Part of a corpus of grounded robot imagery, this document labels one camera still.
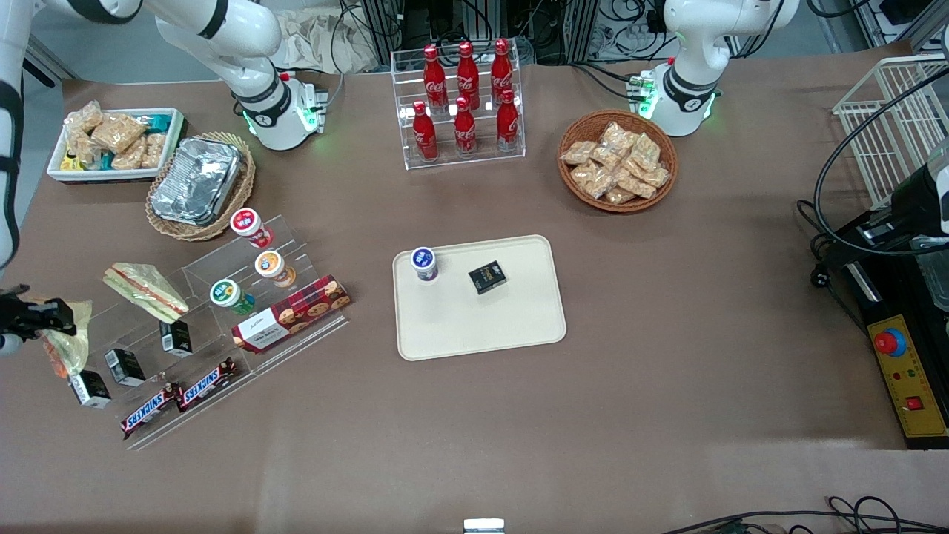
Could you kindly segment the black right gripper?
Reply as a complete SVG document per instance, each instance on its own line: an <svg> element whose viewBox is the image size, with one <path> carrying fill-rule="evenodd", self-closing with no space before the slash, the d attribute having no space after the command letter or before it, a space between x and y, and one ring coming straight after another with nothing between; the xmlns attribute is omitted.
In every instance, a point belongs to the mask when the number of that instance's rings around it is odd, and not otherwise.
<svg viewBox="0 0 949 534"><path fill-rule="evenodd" d="M2 341L16 338L20 342L41 337L43 332L61 332L73 337L77 332L73 310L67 301L61 298L31 301L21 300L21 295L30 290L30 285L16 285L1 291L1 334ZM33 328L27 321L28 312L36 312Z"/></svg>

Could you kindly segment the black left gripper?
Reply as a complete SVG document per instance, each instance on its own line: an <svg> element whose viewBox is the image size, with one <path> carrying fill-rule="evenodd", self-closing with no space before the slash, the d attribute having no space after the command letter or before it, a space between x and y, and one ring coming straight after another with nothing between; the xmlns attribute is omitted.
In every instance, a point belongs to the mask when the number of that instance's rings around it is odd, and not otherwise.
<svg viewBox="0 0 949 534"><path fill-rule="evenodd" d="M887 206L865 211L833 232L823 264L841 269L868 257L911 257L947 243L946 193L928 165L892 193Z"/></svg>

